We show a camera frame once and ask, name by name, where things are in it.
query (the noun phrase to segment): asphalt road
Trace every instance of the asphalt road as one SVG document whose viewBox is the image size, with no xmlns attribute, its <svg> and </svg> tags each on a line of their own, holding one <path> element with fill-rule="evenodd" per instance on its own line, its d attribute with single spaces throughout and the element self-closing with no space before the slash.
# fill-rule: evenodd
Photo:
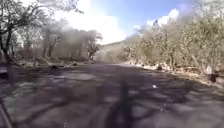
<svg viewBox="0 0 224 128">
<path fill-rule="evenodd" d="M 163 72 L 92 64 L 17 78 L 4 99 L 16 128 L 224 128 L 219 90 Z"/>
</svg>

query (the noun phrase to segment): white cloud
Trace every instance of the white cloud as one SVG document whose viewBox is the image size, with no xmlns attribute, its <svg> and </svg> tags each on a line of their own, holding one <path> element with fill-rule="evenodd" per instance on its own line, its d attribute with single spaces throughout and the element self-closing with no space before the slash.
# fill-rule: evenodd
<svg viewBox="0 0 224 128">
<path fill-rule="evenodd" d="M 176 20 L 178 16 L 179 16 L 179 11 L 177 9 L 173 9 L 173 10 L 170 11 L 170 13 L 167 16 L 162 16 L 161 18 L 159 18 L 158 19 L 158 24 L 159 24 L 159 26 L 167 24 L 170 19 L 171 20 Z M 152 26 L 155 21 L 156 21 L 155 19 L 148 20 L 146 22 L 146 24 L 148 26 Z"/>
<path fill-rule="evenodd" d="M 97 30 L 103 36 L 100 44 L 113 43 L 126 38 L 125 32 L 119 27 L 118 19 L 92 8 L 91 0 L 79 1 L 78 8 L 84 11 L 84 14 L 58 11 L 56 17 L 67 19 L 72 27 L 80 30 Z"/>
</svg>

